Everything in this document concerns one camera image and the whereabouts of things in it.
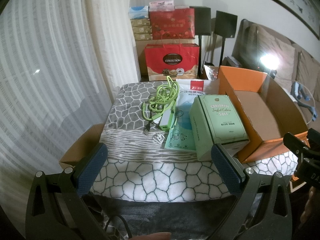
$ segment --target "speaker stand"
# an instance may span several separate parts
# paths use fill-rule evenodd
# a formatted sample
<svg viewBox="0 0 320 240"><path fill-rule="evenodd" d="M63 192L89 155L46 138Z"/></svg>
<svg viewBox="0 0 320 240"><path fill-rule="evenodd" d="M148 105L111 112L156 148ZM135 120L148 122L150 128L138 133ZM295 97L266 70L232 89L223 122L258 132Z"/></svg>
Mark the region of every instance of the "speaker stand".
<svg viewBox="0 0 320 240"><path fill-rule="evenodd" d="M199 43L199 62L198 62L198 77L201 78L201 49L202 49L202 35L198 35L198 43Z"/></svg>
<svg viewBox="0 0 320 240"><path fill-rule="evenodd" d="M219 67L222 64L222 59L223 59L223 51L224 51L224 42L226 41L225 37L222 37L222 45L221 45L221 54L220 54L220 61L219 61Z"/></svg>

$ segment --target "red gift bag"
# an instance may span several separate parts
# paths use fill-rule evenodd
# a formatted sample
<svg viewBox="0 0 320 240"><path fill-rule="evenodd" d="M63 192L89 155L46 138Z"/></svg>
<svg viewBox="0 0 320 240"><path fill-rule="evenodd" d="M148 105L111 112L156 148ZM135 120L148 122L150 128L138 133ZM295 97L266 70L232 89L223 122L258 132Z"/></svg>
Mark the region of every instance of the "red gift bag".
<svg viewBox="0 0 320 240"><path fill-rule="evenodd" d="M195 9L175 9L169 12L149 12L152 39L193 39L195 37Z"/></svg>
<svg viewBox="0 0 320 240"><path fill-rule="evenodd" d="M197 44L148 44L144 49L149 80L195 79L199 47Z"/></svg>

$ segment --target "green usb cable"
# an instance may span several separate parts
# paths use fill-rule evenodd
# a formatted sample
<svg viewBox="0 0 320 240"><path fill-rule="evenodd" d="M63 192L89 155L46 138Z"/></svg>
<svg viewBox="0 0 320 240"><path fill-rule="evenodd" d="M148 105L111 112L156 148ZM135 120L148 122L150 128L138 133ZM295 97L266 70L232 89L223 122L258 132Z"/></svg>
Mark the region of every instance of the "green usb cable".
<svg viewBox="0 0 320 240"><path fill-rule="evenodd" d="M179 84L176 81L173 81L169 76L167 76L167 82L168 84L158 86L156 95L148 101L149 110L151 111L150 118L145 115L147 104L145 102L142 104L142 116L145 120L153 121L161 117L164 111L169 108L172 108L173 112L175 111L180 87Z"/></svg>

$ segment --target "lamp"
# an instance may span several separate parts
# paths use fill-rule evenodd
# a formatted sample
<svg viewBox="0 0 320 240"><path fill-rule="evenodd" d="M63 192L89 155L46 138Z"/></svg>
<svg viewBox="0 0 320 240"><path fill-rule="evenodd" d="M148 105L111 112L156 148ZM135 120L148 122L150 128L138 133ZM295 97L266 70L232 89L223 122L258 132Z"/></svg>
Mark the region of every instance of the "lamp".
<svg viewBox="0 0 320 240"><path fill-rule="evenodd" d="M269 69L269 75L274 79L280 63L278 57L272 54L266 54L260 58L260 62L265 66L265 68Z"/></svg>

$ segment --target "gray patterned blanket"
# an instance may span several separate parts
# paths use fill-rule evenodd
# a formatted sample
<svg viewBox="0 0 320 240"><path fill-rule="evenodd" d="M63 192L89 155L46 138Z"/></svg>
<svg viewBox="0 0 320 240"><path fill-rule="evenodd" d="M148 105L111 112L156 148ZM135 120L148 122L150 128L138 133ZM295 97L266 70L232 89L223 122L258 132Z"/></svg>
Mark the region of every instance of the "gray patterned blanket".
<svg viewBox="0 0 320 240"><path fill-rule="evenodd" d="M139 202L190 202L224 198L227 187L212 162L198 162L195 153L164 149L153 139L162 132L151 126L141 106L163 82L124 85L110 111L100 142L108 146L108 160L93 184L95 194ZM291 152L244 164L256 172L291 175L297 158Z"/></svg>

